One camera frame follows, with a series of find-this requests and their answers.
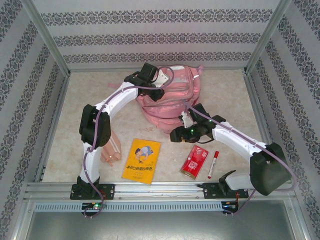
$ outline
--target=beige floor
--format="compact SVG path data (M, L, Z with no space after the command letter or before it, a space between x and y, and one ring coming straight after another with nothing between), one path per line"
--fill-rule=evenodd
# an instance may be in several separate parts
M75 182L83 161L83 144L79 125L83 107L94 105L112 94L116 88L108 83L121 83L131 72L72 73L57 130L44 173L44 182ZM205 70L201 76L200 102L207 112L227 119L243 133L261 140L251 107L245 82L240 70ZM161 142L160 154L153 182L193 181L180 173L180 168L193 144L173 143L169 136L150 124L142 115L135 101L127 104L112 120L111 128L121 141L122 159L113 164L100 163L100 180L103 182L127 182L122 179L123 169L134 138ZM209 151L197 181L207 181L208 170L215 151L219 157L212 181L231 170L248 169L249 164L229 147L213 141L205 144Z

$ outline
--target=yellow book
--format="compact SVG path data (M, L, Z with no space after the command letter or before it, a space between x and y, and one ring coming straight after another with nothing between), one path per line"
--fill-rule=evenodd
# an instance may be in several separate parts
M143 184L151 184L155 173L160 145L160 142L157 141L133 139L122 178Z

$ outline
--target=patterned wallpaper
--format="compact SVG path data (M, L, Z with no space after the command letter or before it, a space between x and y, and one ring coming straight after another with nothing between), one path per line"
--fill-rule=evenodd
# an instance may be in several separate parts
M279 0L34 2L75 70L145 61L245 67Z
M320 239L319 17L316 1L292 1L251 73L272 140L299 180L313 240Z
M19 0L0 1L0 240L34 180L65 77Z

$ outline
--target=marker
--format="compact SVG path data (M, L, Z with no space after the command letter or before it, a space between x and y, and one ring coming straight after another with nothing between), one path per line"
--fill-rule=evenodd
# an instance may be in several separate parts
M216 161L217 161L218 155L219 155L219 152L215 151L214 157L213 157L213 160L212 160L212 163L211 163L211 167L210 167L210 170L209 170L209 173L208 173L208 179L210 179L211 176L212 176L212 170L214 169L214 167L216 165Z

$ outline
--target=cartoon illustration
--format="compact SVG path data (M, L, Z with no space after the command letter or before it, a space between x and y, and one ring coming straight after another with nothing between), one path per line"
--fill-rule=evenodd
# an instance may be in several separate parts
M148 157L153 153L154 151L151 150L151 147L144 146L135 150L135 158L139 160L140 164L143 164L144 161L147 160Z

